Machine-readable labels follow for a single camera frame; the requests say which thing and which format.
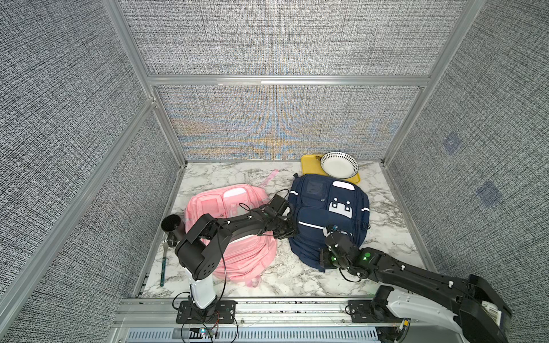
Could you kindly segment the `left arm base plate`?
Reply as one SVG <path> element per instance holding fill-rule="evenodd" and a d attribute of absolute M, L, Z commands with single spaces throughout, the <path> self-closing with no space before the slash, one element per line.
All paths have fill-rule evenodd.
<path fill-rule="evenodd" d="M 177 324 L 232 324 L 236 314 L 237 302 L 222 300 L 213 302 L 205 309 L 200 309 L 192 301 L 180 302 L 177 310 Z"/>

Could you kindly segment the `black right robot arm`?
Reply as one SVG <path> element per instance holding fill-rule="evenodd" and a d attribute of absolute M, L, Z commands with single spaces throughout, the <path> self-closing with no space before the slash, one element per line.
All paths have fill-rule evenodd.
<path fill-rule="evenodd" d="M 400 342 L 413 320 L 459 334 L 466 342 L 507 342 L 512 311 L 487 280 L 437 274 L 373 248 L 360 249 L 336 227 L 327 229 L 322 267 L 347 271 L 380 287 L 366 303 L 351 302 L 354 322 L 400 322 Z"/>

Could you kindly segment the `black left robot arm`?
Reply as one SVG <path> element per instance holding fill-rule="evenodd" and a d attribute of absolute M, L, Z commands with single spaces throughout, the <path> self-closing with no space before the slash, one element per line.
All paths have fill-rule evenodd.
<path fill-rule="evenodd" d="M 220 298 L 214 291 L 212 274 L 224 261 L 229 244 L 249 236 L 267 236 L 276 240 L 297 235 L 297 228 L 284 211 L 263 205 L 247 214 L 228 219 L 202 215 L 183 234 L 175 247 L 179 263 L 190 275 L 190 301 L 200 310 L 210 310 Z"/>

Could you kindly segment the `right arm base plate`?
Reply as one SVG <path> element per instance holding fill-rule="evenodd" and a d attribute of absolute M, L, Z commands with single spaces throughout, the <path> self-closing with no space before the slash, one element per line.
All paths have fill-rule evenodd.
<path fill-rule="evenodd" d="M 385 306 L 373 300 L 349 300 L 345 313 L 351 317 L 352 323 L 389 322 L 391 316 Z"/>

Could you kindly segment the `navy blue backpack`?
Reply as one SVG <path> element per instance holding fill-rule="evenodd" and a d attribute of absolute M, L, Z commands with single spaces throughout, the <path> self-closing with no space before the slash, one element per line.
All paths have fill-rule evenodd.
<path fill-rule="evenodd" d="M 357 185 L 319 174 L 295 176 L 288 195 L 297 235 L 289 238 L 299 260 L 320 272 L 321 251 L 326 248 L 328 227 L 361 246 L 370 228 L 370 201 Z"/>

